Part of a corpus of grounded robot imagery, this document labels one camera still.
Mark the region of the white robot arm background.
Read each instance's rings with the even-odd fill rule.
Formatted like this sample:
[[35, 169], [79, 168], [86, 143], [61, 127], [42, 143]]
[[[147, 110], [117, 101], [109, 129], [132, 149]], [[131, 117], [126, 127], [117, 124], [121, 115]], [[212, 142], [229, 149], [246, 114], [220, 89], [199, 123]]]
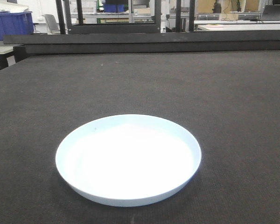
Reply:
[[168, 18], [170, 17], [169, 0], [161, 1], [161, 33], [166, 33]]

